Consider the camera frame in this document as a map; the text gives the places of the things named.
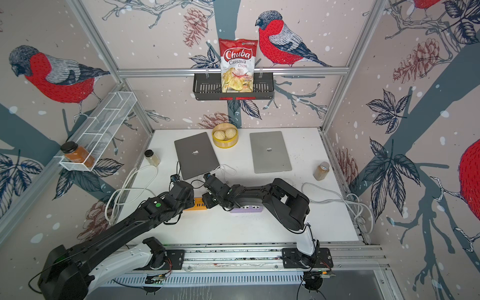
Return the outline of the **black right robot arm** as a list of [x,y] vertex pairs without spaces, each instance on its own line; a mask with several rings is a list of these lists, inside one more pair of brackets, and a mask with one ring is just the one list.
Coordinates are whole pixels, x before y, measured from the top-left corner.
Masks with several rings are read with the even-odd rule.
[[262,206],[290,233],[306,240],[306,246],[296,243],[296,253],[287,261],[298,268],[313,268],[317,260],[317,242],[311,225],[306,222],[310,213],[310,200],[302,192],[276,178],[264,186],[247,187],[239,184],[228,186],[211,173],[203,175],[206,193],[202,201],[210,209],[221,206],[225,211],[241,209],[245,206]]

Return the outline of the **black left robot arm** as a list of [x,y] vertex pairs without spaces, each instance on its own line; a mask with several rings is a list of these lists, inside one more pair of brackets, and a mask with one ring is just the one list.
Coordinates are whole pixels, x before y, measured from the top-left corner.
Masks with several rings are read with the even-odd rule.
[[193,204],[193,187],[178,181],[171,191],[143,201],[127,218],[92,239],[68,249],[63,245],[55,247],[39,274],[40,293],[47,300],[67,296],[84,299],[93,282],[90,272],[95,267],[132,239],[171,220]]

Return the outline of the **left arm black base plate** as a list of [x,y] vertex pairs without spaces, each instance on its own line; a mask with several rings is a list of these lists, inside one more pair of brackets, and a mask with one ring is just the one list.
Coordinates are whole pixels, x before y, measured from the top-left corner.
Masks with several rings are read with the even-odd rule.
[[147,265],[148,270],[178,271],[183,268],[186,251],[182,249],[167,249],[154,253]]

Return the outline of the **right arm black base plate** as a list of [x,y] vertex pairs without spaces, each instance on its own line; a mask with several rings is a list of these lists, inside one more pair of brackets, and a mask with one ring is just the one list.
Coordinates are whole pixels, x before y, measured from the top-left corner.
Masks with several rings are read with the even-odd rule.
[[331,252],[328,248],[320,247],[314,254],[308,256],[296,248],[283,248],[281,251],[283,268],[285,269],[310,269],[333,268]]

